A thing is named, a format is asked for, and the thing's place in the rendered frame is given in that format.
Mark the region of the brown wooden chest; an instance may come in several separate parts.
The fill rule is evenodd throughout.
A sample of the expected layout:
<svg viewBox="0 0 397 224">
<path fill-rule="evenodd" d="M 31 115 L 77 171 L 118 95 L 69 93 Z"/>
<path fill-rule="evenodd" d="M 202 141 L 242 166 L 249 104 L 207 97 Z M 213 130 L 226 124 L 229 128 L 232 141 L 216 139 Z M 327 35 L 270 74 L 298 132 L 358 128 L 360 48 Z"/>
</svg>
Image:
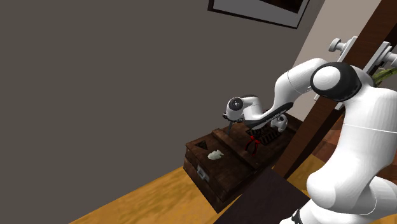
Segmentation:
<svg viewBox="0 0 397 224">
<path fill-rule="evenodd" d="M 228 127 L 214 129 L 186 143 L 183 169 L 217 213 L 241 195 L 264 169 L 278 161 L 302 124 L 294 116 L 287 113 L 285 116 L 286 129 L 267 145 L 247 134 L 249 128 L 243 123 L 234 123 L 229 135 L 226 134 Z M 195 146 L 203 140 L 208 150 Z M 224 154 L 221 159 L 208 159 L 214 150 Z"/>
</svg>

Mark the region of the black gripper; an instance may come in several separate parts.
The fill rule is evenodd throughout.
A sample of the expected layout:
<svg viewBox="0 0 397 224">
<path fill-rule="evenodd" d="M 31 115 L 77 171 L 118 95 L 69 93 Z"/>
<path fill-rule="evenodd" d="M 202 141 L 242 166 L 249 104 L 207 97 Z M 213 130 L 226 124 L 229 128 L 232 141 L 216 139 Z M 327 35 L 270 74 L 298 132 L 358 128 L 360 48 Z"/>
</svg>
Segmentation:
<svg viewBox="0 0 397 224">
<path fill-rule="evenodd" d="M 227 135 L 230 134 L 230 131 L 232 129 L 233 123 L 241 123 L 241 122 L 244 121 L 244 114 L 240 113 L 240 112 L 237 112 L 237 113 L 226 113 L 226 112 L 224 112 L 222 114 L 222 117 L 230 122 L 229 125 L 228 125 L 227 132 L 226 132 Z"/>
</svg>

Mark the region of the dark robot stand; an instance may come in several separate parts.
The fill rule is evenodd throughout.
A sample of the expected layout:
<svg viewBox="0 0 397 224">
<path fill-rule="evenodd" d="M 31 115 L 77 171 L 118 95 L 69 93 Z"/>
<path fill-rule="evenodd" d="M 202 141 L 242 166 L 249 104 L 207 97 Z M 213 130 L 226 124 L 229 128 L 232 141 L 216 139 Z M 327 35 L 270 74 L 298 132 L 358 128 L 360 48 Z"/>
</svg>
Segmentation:
<svg viewBox="0 0 397 224">
<path fill-rule="evenodd" d="M 309 201 L 273 169 L 265 169 L 214 224 L 279 224 Z"/>
</svg>

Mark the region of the black-framed wall picture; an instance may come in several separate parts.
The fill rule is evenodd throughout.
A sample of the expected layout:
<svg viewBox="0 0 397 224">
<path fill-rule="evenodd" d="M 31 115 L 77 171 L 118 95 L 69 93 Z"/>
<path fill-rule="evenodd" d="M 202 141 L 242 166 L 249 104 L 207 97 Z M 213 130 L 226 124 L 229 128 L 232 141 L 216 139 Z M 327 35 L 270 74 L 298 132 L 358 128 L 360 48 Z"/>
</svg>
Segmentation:
<svg viewBox="0 0 397 224">
<path fill-rule="evenodd" d="M 209 0 L 208 11 L 297 29 L 310 0 Z"/>
</svg>

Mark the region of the black patterned mat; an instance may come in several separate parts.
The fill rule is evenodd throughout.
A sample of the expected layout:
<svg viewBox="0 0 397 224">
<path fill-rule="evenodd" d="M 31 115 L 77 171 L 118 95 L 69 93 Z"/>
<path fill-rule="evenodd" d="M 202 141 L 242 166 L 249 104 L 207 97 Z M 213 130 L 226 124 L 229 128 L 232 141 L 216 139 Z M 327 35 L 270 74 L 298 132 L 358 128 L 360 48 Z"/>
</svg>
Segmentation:
<svg viewBox="0 0 397 224">
<path fill-rule="evenodd" d="M 263 145 L 271 143 L 281 135 L 278 130 L 269 126 L 264 126 L 256 130 L 249 129 L 246 133 L 253 136 L 255 140 L 258 140 Z"/>
</svg>

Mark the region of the small white rounded object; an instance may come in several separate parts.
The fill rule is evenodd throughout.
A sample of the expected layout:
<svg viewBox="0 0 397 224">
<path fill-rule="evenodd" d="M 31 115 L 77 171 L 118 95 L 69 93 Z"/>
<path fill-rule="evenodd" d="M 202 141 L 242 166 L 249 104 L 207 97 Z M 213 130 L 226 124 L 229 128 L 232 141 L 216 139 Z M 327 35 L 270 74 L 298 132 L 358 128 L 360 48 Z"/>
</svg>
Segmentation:
<svg viewBox="0 0 397 224">
<path fill-rule="evenodd" d="M 273 119 L 270 123 L 270 126 L 272 128 L 277 128 L 278 132 L 283 132 L 286 129 L 287 125 L 288 125 L 288 119 L 284 114 Z"/>
</svg>

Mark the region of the green plant leaf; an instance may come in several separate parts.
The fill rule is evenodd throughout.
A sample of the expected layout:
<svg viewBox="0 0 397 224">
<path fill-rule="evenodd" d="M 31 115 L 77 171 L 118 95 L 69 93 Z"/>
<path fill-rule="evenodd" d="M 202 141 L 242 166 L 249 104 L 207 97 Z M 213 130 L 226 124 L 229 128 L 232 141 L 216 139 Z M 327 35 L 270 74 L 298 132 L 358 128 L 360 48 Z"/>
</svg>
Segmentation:
<svg viewBox="0 0 397 224">
<path fill-rule="evenodd" d="M 372 76 L 374 86 L 378 87 L 385 79 L 397 74 L 397 67 L 390 69 L 383 69 Z"/>
</svg>

